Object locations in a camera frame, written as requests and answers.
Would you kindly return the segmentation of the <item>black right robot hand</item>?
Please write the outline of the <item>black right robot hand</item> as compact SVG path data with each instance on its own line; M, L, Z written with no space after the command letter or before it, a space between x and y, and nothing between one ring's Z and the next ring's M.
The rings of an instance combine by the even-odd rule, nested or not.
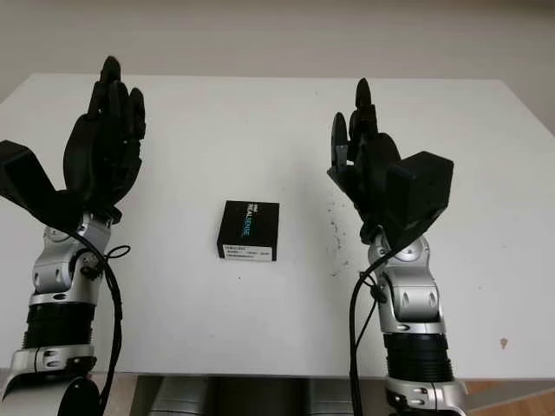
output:
M383 227L386 171L399 159L393 139L378 129L369 83L362 78L356 86L355 110L349 120L341 113L334 116L327 173L358 212L364 244L370 244Z

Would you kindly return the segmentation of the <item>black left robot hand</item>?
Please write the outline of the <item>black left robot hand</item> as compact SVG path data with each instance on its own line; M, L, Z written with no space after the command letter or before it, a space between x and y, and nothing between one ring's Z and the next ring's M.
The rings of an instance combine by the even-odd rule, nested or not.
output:
M126 87L121 65L110 55L93 86L88 110L77 119L63 155L66 189L84 211L112 224L121 221L116 205L138 177L145 133L143 93Z

